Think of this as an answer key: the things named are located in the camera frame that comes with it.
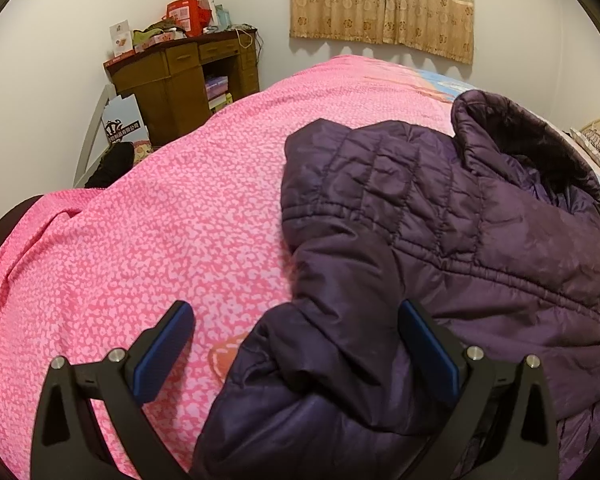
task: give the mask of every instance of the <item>black clamp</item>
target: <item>black clamp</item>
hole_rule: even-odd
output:
[[[556,421],[538,356],[512,364],[489,359],[477,346],[465,349],[411,301],[400,306],[398,332],[429,391],[453,408],[400,480],[451,478],[490,402],[497,402],[496,415],[474,467],[461,478],[558,478]]]
[[[123,480],[96,421],[90,399],[104,401],[120,442],[142,480],[190,480],[142,411],[195,328],[193,310],[176,301],[128,351],[96,363],[51,361],[42,387],[31,447],[32,480]]]
[[[142,480],[189,480],[142,412],[155,399],[195,327],[188,303],[174,303],[128,351],[100,362],[51,362],[43,385],[31,449],[32,480],[126,480],[116,467],[91,407],[104,401],[113,426]],[[448,480],[462,459],[488,404],[498,409],[465,480],[557,478],[555,415],[540,359],[520,364],[490,360],[463,348],[413,302],[398,310],[398,331],[433,396],[453,408],[400,480]]]

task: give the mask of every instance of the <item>desk drawer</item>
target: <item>desk drawer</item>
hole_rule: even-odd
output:
[[[260,82],[258,81],[257,67],[248,68],[240,72],[240,82],[242,83],[242,94],[247,96],[260,91]]]
[[[238,40],[214,41],[200,45],[200,62],[209,63],[216,59],[235,56],[240,46]]]
[[[257,63],[257,58],[256,58],[256,52],[253,50],[249,50],[247,52],[245,52],[244,50],[242,50],[240,52],[240,68],[242,70],[248,70],[250,68],[253,68],[256,66]]]
[[[240,33],[240,53],[256,51],[256,35],[255,33],[243,34]]]
[[[111,76],[111,80],[116,86],[116,91],[120,93],[129,88],[158,81],[168,76],[169,70],[164,56],[161,52],[155,52],[150,56],[123,66]]]
[[[200,65],[198,46],[195,43],[172,46],[166,53],[171,75]]]

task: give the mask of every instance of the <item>pink blanket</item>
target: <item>pink blanket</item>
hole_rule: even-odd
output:
[[[100,360],[186,300],[197,320],[192,345],[145,412],[188,468],[232,351],[289,298],[279,229],[286,136],[318,118],[451,133],[450,106],[416,71],[341,56],[229,106],[109,189],[40,199],[0,248],[6,465],[29,477],[38,395],[55,355]],[[96,414],[116,462],[134,475],[100,403]]]

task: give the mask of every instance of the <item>cardboard box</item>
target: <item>cardboard box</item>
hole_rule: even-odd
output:
[[[125,52],[124,54],[121,54],[120,56],[116,56],[113,59],[109,59],[108,61],[104,62],[104,68],[108,68],[111,65],[116,64],[117,62],[122,61],[123,59],[126,59],[127,57],[131,57],[135,53],[136,53],[135,50],[130,50],[129,52]]]
[[[182,31],[174,31],[174,32],[164,32],[162,34],[158,34],[157,36],[152,36],[144,43],[137,44],[135,47],[136,54],[140,54],[147,50],[150,46],[154,46],[158,43],[164,43],[165,41],[173,41],[173,40],[181,40],[185,36]]]
[[[149,131],[144,125],[138,101],[133,94],[124,99],[116,96],[109,101],[102,113],[102,124],[110,144],[149,140]]]

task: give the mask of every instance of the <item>bed frame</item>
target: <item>bed frame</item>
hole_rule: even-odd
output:
[[[78,157],[78,165],[75,168],[74,187],[84,187],[84,185],[87,183],[87,180],[96,171],[100,163],[100,159],[102,158],[102,155],[104,155],[104,152],[100,153],[96,160],[92,164],[89,164],[89,159],[91,157],[91,153],[93,152],[93,145],[96,141],[98,131],[100,130],[100,125],[102,124],[102,113],[104,112],[105,106],[109,104],[109,101],[111,101],[115,96],[115,86],[110,83],[106,84],[102,89],[102,93],[100,94],[100,98],[96,104],[96,108],[91,116],[87,133],[84,136],[84,142],[82,143],[82,149],[80,150],[80,156]]]

